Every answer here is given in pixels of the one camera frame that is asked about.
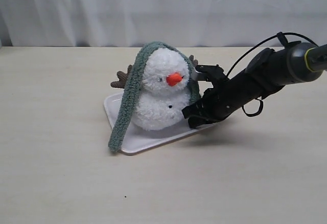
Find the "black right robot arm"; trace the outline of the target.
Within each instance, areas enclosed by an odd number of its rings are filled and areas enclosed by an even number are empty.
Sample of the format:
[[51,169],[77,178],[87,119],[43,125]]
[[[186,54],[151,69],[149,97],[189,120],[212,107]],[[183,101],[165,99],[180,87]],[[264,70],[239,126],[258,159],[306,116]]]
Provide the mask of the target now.
[[213,86],[205,90],[202,98],[185,107],[182,114],[189,127],[196,128],[221,122],[257,100],[258,111],[247,114],[255,117],[262,112],[265,98],[286,85],[315,81],[325,70],[326,45],[317,47],[300,41],[279,51],[263,49],[232,78],[228,78],[219,65],[198,65],[192,79],[207,81]]

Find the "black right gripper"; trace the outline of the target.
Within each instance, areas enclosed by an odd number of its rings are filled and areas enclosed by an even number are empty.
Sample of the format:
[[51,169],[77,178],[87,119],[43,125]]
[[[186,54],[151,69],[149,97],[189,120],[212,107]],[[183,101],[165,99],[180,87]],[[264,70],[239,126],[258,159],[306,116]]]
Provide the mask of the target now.
[[200,103],[182,109],[190,128],[214,124],[258,97],[258,83],[250,77],[234,77],[204,95]]

